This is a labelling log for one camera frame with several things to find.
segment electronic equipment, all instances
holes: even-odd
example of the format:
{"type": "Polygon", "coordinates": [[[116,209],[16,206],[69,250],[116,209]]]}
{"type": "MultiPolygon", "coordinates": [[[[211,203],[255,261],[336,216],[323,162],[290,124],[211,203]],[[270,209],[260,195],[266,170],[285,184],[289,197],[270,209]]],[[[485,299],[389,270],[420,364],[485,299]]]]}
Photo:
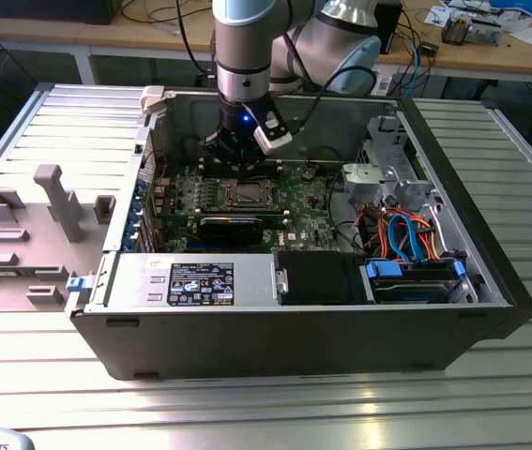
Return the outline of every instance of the electronic equipment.
{"type": "Polygon", "coordinates": [[[397,23],[401,17],[403,3],[401,0],[378,0],[374,17],[378,22],[376,35],[380,38],[380,53],[388,54],[395,37],[397,23]]]}
{"type": "Polygon", "coordinates": [[[108,25],[122,0],[0,0],[0,18],[108,25]]]}
{"type": "Polygon", "coordinates": [[[451,45],[462,45],[468,34],[472,19],[460,11],[453,10],[441,31],[443,42],[451,45]]]}
{"type": "Polygon", "coordinates": [[[502,34],[501,25],[495,19],[478,14],[477,17],[472,18],[464,41],[474,44],[499,45],[502,34]]]}
{"type": "Polygon", "coordinates": [[[427,104],[328,97],[301,145],[239,173],[181,141],[217,123],[218,96],[160,91],[99,269],[68,280],[67,313],[113,377],[440,369],[532,316],[427,104]],[[162,176],[138,180],[153,152],[162,176]],[[154,205],[145,237],[139,204],[154,205]]]}

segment wooden desk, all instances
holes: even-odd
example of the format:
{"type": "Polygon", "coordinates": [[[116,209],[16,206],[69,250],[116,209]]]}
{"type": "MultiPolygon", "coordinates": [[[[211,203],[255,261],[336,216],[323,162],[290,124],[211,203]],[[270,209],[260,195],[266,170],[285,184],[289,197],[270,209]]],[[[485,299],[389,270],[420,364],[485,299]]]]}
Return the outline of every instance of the wooden desk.
{"type": "MultiPolygon", "coordinates": [[[[158,13],[160,18],[175,16],[175,9],[172,7],[174,0],[146,0],[146,3],[149,9],[171,7],[158,13]]],[[[441,28],[421,22],[426,17],[424,8],[428,9],[434,4],[434,0],[410,0],[407,10],[422,39],[439,46],[432,74],[532,82],[532,45],[509,35],[504,35],[497,47],[477,44],[456,47],[443,44],[441,28]]],[[[208,7],[206,0],[189,0],[183,7],[183,12],[208,7]]],[[[127,8],[127,13],[130,17],[145,20],[143,1],[139,0],[131,5],[127,8]]],[[[209,59],[213,21],[211,11],[199,12],[185,19],[190,45],[197,59],[209,59]]],[[[188,59],[180,36],[156,25],[132,22],[119,14],[109,26],[0,19],[0,40],[10,49],[72,54],[76,58],[83,83],[97,82],[92,55],[188,59]]],[[[383,76],[391,76],[403,71],[410,59],[401,40],[395,39],[391,53],[380,56],[377,69],[383,76]]]]}

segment robot end effector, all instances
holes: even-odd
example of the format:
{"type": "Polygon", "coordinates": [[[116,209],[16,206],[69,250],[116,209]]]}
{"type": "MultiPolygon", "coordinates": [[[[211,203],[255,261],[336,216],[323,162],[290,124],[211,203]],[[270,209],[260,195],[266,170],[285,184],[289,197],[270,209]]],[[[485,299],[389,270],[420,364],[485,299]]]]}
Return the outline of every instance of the robot end effector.
{"type": "MultiPolygon", "coordinates": [[[[305,75],[282,35],[292,39],[317,84],[324,85],[343,68],[373,66],[380,51],[373,16],[377,0],[324,2],[214,0],[220,123],[205,148],[233,169],[250,170],[292,141],[268,93],[270,82],[305,75]]],[[[329,89],[359,92],[367,77],[347,71],[329,89]]]]}

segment power supply label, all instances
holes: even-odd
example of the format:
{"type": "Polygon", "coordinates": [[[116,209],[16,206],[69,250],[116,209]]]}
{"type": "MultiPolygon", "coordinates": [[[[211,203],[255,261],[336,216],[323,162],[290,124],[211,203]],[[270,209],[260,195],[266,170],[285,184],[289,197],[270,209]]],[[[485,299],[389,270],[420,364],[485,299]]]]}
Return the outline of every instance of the power supply label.
{"type": "Polygon", "coordinates": [[[231,262],[172,264],[168,303],[173,307],[229,307],[235,303],[231,262]]]}

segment metal work surface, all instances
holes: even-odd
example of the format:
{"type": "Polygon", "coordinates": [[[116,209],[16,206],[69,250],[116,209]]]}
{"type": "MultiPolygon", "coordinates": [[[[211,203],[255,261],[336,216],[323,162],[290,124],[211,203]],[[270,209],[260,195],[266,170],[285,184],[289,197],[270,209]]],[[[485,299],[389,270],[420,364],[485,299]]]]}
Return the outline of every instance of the metal work surface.
{"type": "Polygon", "coordinates": [[[0,310],[63,309],[67,273],[96,270],[107,223],[98,223],[93,203],[114,199],[121,186],[144,120],[141,93],[68,85],[37,91],[20,127],[0,142],[0,235],[24,236],[0,241],[0,253],[9,257],[0,267],[0,310]],[[41,166],[58,167],[57,184],[75,198],[77,208],[65,204],[71,207],[65,218],[82,224],[75,241],[47,208],[45,187],[36,181],[41,166]],[[51,276],[36,274],[47,268],[51,276]]]}
{"type": "MultiPolygon", "coordinates": [[[[66,102],[55,92],[64,93],[38,95],[8,135],[29,120],[53,120],[47,102],[66,102]]],[[[71,111],[89,120],[136,120],[133,99],[109,92],[112,99],[95,88],[65,94],[75,94],[71,111]]],[[[478,103],[418,106],[532,293],[531,151],[478,103]],[[480,150],[487,145],[495,150],[480,150]]],[[[68,155],[75,153],[59,153],[79,160],[68,155]]],[[[93,173],[116,162],[94,164],[93,173]]],[[[444,372],[119,382],[62,312],[0,313],[0,426],[25,432],[39,450],[532,448],[532,320],[506,340],[477,344],[444,372]]]]}

